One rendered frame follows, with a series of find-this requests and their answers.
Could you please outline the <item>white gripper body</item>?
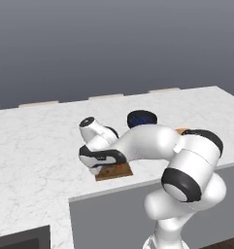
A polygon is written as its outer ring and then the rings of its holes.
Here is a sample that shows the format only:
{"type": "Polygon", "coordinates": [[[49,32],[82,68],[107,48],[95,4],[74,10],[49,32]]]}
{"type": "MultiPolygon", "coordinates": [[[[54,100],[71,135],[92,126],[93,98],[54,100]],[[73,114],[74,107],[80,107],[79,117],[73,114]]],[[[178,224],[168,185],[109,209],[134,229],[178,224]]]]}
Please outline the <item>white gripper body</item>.
{"type": "Polygon", "coordinates": [[[92,175],[98,175],[100,173],[100,171],[102,170],[103,166],[102,165],[99,165],[99,166],[96,166],[96,167],[92,167],[89,169],[89,172],[92,174],[92,175]]]}

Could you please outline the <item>brown wooden cutting board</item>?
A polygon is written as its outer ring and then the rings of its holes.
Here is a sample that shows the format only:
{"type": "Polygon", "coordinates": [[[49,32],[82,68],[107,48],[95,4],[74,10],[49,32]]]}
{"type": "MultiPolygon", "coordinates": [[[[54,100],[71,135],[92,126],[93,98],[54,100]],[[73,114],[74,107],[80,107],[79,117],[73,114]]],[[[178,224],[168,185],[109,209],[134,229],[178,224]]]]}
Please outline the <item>brown wooden cutting board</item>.
{"type": "Polygon", "coordinates": [[[113,166],[104,166],[95,176],[96,181],[115,179],[125,176],[131,176],[132,170],[128,163],[116,164],[113,166]]]}

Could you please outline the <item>grey counter cabinet front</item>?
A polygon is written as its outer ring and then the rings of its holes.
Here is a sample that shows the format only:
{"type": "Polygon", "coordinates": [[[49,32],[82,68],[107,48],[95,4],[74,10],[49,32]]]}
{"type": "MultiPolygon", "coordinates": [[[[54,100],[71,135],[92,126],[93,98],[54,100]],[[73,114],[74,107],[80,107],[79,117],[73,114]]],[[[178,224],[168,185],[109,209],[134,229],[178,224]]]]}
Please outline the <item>grey counter cabinet front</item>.
{"type": "MultiPolygon", "coordinates": [[[[184,226],[182,238],[190,249],[234,237],[234,166],[217,172],[227,195],[217,206],[195,214],[184,226]]],[[[70,203],[75,249],[142,249],[155,221],[143,201],[158,183],[70,203]]]]}

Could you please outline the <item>dark blue bowl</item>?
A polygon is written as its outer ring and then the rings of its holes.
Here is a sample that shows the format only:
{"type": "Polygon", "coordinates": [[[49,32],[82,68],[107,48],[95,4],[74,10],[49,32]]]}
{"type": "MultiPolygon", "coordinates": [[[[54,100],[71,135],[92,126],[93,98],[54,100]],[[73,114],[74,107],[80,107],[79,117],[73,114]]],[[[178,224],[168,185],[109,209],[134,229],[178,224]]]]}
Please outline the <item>dark blue bowl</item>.
{"type": "Polygon", "coordinates": [[[129,128],[138,125],[156,125],[157,122],[157,116],[146,110],[135,110],[127,115],[127,125],[129,128]]]}

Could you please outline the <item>beige stool seat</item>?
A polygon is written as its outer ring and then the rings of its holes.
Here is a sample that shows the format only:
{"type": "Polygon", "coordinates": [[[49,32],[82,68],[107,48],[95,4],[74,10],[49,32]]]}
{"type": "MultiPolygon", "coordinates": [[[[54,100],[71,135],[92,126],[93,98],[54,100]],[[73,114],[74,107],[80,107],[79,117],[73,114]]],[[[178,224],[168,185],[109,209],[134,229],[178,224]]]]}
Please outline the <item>beige stool seat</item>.
{"type": "Polygon", "coordinates": [[[43,102],[34,102],[34,103],[24,103],[24,104],[19,104],[18,108],[32,107],[32,106],[41,106],[41,105],[52,105],[52,104],[59,104],[59,101],[58,100],[54,100],[54,101],[43,101],[43,102]]]}
{"type": "Polygon", "coordinates": [[[123,97],[124,94],[117,93],[117,94],[104,94],[104,95],[94,95],[90,96],[88,100],[94,100],[94,99],[103,99],[103,98],[114,98],[114,97],[123,97]]]}
{"type": "Polygon", "coordinates": [[[167,91],[176,91],[181,90],[180,88],[168,88],[168,89],[152,89],[148,93],[158,93],[158,92],[167,92],[167,91]]]}

